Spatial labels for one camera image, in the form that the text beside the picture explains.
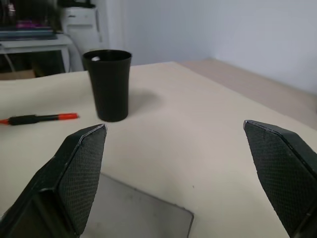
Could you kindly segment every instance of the beige table surface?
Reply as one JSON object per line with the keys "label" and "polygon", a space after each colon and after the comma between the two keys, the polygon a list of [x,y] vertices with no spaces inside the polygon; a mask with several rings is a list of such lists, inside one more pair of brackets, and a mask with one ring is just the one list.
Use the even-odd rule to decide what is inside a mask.
{"label": "beige table surface", "polygon": [[[195,213],[192,238],[286,238],[257,178],[243,121],[317,131],[177,64],[131,68],[130,116],[108,124],[102,172]],[[78,120],[0,127],[0,212],[63,139],[97,119],[86,72],[0,82],[0,116]]]}

